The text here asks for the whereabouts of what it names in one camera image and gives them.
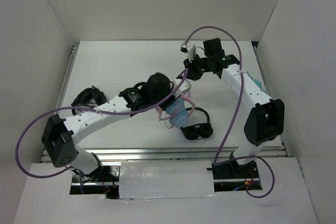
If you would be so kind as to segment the pink blue cat-ear headphones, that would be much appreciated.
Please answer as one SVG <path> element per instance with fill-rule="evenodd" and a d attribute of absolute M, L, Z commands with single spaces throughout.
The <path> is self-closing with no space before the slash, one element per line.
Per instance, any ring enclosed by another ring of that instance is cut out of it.
<path fill-rule="evenodd" d="M 166 109 L 164 117 L 162 116 L 164 111 L 160 107 L 157 106 L 155 111 L 158 113 L 159 121 L 163 121 L 167 129 L 172 129 L 183 127 L 195 108 L 196 104 L 192 100 L 191 91 L 186 91 Z"/>

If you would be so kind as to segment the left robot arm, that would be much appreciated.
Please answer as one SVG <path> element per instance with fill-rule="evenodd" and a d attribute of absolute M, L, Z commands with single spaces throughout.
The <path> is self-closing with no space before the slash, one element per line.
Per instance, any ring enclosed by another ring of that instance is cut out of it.
<path fill-rule="evenodd" d="M 71 166 L 89 180 L 98 181 L 103 175 L 103 165 L 96 154 L 85 151 L 78 144 L 110 124 L 150 108 L 158 106 L 170 112 L 171 105 L 190 87 L 181 77 L 171 81 L 164 74 L 155 73 L 146 82 L 126 88 L 93 109 L 63 119 L 58 114 L 51 116 L 42 135 L 42 143 L 56 168 Z"/>

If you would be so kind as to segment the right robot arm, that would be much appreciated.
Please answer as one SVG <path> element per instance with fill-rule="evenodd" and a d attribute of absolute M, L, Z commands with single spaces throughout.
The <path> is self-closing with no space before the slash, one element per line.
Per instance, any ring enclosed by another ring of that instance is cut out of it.
<path fill-rule="evenodd" d="M 233 177 L 241 177 L 250 168 L 254 156 L 270 141 L 284 131 L 285 105 L 281 99 L 273 99 L 244 72 L 240 60 L 226 55 L 219 38 L 203 42 L 204 57 L 196 53 L 195 44 L 184 42 L 181 52 L 186 53 L 184 66 L 189 80 L 199 80 L 211 72 L 228 84 L 238 95 L 249 115 L 244 125 L 245 140 L 231 153 L 226 164 Z"/>

